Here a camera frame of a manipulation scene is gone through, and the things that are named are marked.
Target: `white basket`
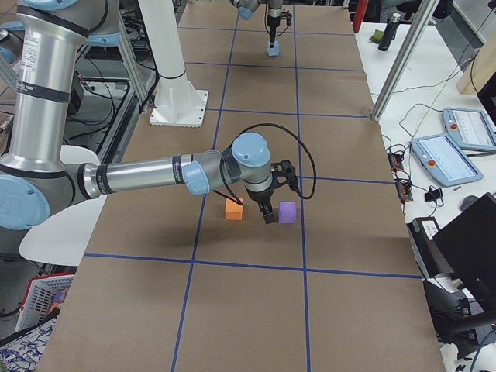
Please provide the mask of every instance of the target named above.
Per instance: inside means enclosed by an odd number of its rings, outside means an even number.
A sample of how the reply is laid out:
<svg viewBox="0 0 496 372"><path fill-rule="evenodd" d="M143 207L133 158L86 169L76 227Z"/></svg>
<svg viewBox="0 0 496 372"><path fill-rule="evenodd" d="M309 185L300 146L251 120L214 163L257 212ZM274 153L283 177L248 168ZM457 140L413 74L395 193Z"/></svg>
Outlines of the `white basket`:
<svg viewBox="0 0 496 372"><path fill-rule="evenodd" d="M73 274L54 274L31 279L22 300L16 332L40 324L48 315L57 292L68 289L73 279Z"/></svg>

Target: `white device with blue border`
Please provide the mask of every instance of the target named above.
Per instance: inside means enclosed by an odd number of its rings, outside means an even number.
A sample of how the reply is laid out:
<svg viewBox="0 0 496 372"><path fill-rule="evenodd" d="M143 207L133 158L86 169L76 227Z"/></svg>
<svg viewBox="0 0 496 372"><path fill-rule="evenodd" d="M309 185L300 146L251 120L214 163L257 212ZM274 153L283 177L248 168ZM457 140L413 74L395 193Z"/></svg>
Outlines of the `white device with blue border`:
<svg viewBox="0 0 496 372"><path fill-rule="evenodd" d="M446 134L412 140L412 151L443 187L479 181L483 174Z"/></svg>
<svg viewBox="0 0 496 372"><path fill-rule="evenodd" d="M448 135L464 150L496 152L496 135L481 110L445 108L444 126Z"/></svg>

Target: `computer mouse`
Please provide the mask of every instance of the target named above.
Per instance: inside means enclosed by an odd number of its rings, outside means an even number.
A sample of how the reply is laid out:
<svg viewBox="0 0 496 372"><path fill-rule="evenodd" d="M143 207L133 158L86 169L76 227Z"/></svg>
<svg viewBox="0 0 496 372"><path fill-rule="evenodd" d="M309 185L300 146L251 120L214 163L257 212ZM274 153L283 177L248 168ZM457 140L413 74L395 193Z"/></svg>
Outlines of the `computer mouse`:
<svg viewBox="0 0 496 372"><path fill-rule="evenodd" d="M465 199L462 201L462 205L460 206L460 211L464 211L468 207L470 207L473 203L475 203L479 198L475 195L468 195L465 197Z"/></svg>

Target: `white table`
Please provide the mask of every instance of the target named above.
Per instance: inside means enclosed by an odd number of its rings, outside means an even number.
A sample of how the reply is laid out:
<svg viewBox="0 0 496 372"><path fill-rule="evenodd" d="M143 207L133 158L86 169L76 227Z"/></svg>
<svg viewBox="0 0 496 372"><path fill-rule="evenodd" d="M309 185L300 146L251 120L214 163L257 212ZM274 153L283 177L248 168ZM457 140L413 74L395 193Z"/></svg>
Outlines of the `white table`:
<svg viewBox="0 0 496 372"><path fill-rule="evenodd" d="M368 40L375 29L384 29L384 25L364 23L360 32L356 34L363 67L367 73L367 81L372 93L378 94L381 91L401 43L408 32L408 27L408 25L399 26L396 39L393 40L387 52L379 51L377 44ZM463 59L466 60L469 57L471 56L466 53ZM458 70L455 59L435 26L428 26L395 91L420 85L434 85L447 79L453 71ZM445 107L484 109L476 96L461 95L458 93L456 82L461 76L462 73L460 72L454 79L447 82L444 89L443 83L435 88L420 88L394 94L380 120L383 134L389 136L393 143L407 145L410 141L410 136L400 128L398 125L399 121L405 117L406 112L414 104L423 103L425 105L431 105L434 98L442 89L443 92L433 105L434 109L441 110ZM427 108L417 106L410 112L403 125L413 133L419 126L420 120L426 111ZM430 136L444 132L441 114L430 110L415 137ZM409 155L408 152L405 157L405 167L407 170ZM496 191L496 157L472 157L471 160L484 174L484 179L471 184L462 184L460 188L443 188L444 206L437 208L434 214L440 227L444 227L460 214L459 207L466 196L481 196L485 192ZM412 157L410 164L410 175L412 176L413 184L422 188L429 188L429 185L439 187L415 157ZM425 217L432 213L434 203L425 203L424 193L425 191L423 190L413 188L414 202L407 203L405 207L406 222L410 222L417 217Z"/></svg>
<svg viewBox="0 0 496 372"><path fill-rule="evenodd" d="M65 164L100 164L95 153L77 146L62 146L60 159ZM19 252L31 261L79 266L105 199L106 195L102 195L73 205L33 227L22 240Z"/></svg>

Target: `robotic arm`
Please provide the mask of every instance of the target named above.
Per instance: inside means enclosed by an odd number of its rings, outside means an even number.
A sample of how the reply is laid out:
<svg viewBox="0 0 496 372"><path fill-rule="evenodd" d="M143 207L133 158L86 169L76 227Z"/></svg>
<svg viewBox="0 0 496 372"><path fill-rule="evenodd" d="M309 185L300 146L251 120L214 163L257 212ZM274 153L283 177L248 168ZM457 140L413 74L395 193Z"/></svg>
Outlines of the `robotic arm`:
<svg viewBox="0 0 496 372"><path fill-rule="evenodd" d="M117 5L117 0L19 2L26 36L11 143L0 157L0 226L28 229L101 194L185 184L202 195L238 181L244 181L265 222L274 222L274 189L289 184L299 192L298 181L288 160L270 163L267 143L256 133L241 134L222 152L100 166L60 161L76 50L88 39L101 45L119 41Z"/></svg>
<svg viewBox="0 0 496 372"><path fill-rule="evenodd" d="M238 8L239 16L245 21L250 19L260 5L259 0L230 0L231 4ZM279 42L276 41L277 28L281 20L286 20L286 26L291 25L292 15L282 8L283 0L267 0L267 30L269 33L269 44L267 52L269 56L279 55Z"/></svg>

